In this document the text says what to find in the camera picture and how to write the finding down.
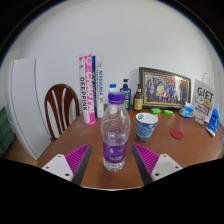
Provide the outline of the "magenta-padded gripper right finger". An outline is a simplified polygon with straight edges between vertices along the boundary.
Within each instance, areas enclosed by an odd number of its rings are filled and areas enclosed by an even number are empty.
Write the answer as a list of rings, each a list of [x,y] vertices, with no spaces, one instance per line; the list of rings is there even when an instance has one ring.
[[[182,169],[169,155],[158,155],[137,143],[133,144],[132,153],[145,185]]]

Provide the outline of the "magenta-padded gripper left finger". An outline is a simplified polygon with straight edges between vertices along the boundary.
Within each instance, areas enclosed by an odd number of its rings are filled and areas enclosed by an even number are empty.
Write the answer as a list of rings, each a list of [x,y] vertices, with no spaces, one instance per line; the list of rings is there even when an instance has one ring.
[[[91,154],[91,144],[86,144],[67,155],[57,154],[42,169],[76,185],[80,185]]]

